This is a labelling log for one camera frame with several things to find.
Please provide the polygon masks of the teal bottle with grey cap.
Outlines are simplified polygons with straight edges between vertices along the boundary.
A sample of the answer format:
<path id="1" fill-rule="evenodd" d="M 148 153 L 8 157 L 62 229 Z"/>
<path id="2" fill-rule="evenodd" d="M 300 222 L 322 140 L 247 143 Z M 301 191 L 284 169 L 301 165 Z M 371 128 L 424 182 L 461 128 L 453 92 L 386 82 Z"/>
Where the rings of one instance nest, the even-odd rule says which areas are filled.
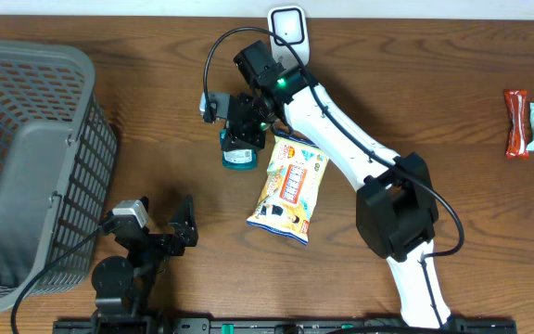
<path id="1" fill-rule="evenodd" d="M 222 152 L 222 166 L 239 171 L 253 170 L 258 165 L 258 157 L 253 149 L 236 149 Z"/>

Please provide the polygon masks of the yellow snack chip bag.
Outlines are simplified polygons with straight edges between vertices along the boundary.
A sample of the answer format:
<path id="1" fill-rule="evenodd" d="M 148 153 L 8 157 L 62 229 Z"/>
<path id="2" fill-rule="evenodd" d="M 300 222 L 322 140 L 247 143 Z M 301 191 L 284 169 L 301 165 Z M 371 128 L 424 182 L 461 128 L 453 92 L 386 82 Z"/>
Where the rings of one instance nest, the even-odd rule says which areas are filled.
<path id="1" fill-rule="evenodd" d="M 328 162 L 315 146 L 276 137 L 267 179 L 247 224 L 306 245 Z"/>

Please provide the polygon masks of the red orange snack bar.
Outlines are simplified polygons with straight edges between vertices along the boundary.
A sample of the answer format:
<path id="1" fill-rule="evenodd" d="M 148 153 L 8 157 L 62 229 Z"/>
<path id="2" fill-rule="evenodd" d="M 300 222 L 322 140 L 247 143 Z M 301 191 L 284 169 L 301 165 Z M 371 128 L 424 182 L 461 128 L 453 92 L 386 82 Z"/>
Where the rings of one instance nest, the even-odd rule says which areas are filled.
<path id="1" fill-rule="evenodd" d="M 512 123 L 505 156 L 511 159 L 527 159 L 526 141 L 526 90 L 507 89 L 503 92 L 506 107 Z"/>

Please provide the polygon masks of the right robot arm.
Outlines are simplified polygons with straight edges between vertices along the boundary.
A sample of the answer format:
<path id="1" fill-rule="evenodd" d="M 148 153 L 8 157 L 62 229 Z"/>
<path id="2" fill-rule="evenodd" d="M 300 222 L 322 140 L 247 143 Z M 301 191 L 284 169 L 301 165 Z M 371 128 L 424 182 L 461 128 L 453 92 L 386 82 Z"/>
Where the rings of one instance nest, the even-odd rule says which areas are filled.
<path id="1" fill-rule="evenodd" d="M 345 175 L 356 192 L 356 227 L 366 245 L 388 262 L 400 294 L 403 321 L 442 328 L 451 311 L 433 263 L 434 224 L 442 202 L 424 160 L 401 157 L 363 131 L 301 66 L 289 70 L 257 41 L 234 58 L 256 96 L 230 96 L 218 109 L 226 121 L 222 150 L 265 146 L 278 121 L 305 135 Z"/>

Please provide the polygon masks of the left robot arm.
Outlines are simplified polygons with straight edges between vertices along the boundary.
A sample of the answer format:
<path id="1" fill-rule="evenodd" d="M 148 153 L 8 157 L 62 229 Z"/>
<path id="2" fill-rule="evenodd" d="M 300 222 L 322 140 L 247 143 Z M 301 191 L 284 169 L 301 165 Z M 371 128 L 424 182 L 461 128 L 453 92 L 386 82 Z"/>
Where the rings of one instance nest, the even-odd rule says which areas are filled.
<path id="1" fill-rule="evenodd" d="M 92 274 L 96 291 L 94 333 L 162 333 L 163 316 L 150 311 L 149 295 L 161 265 L 182 256 L 198 241 L 194 201 L 188 195 L 169 221 L 171 233 L 154 234 L 149 221 L 148 198 L 124 200 L 101 223 L 101 232 L 112 234 L 127 250 L 125 256 L 110 256 Z"/>

